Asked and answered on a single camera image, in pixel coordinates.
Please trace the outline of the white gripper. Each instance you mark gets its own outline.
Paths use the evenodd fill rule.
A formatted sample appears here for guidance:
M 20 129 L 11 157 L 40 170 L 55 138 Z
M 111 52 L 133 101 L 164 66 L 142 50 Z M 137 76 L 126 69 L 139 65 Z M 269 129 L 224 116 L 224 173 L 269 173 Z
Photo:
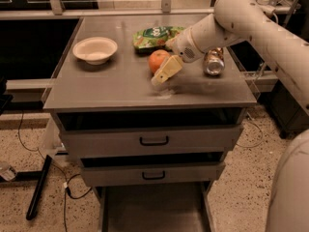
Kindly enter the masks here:
M 194 43 L 191 28 L 186 28 L 180 34 L 166 42 L 166 46 L 176 55 L 166 57 L 151 80 L 153 86 L 160 85 L 174 76 L 183 68 L 183 62 L 193 63 L 204 56 Z

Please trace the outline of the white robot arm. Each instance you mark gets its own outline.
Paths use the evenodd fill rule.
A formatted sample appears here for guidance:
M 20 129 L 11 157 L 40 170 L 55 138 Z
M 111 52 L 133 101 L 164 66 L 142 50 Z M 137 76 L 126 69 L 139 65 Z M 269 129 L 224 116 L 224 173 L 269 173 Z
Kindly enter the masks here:
M 152 78 L 159 85 L 185 63 L 209 50 L 245 40 L 306 110 L 309 106 L 309 44 L 273 22 L 256 0 L 216 0 L 213 13 L 189 26 L 167 45 L 174 54 Z M 283 153 L 272 181 L 266 232 L 309 232 L 309 130 Z

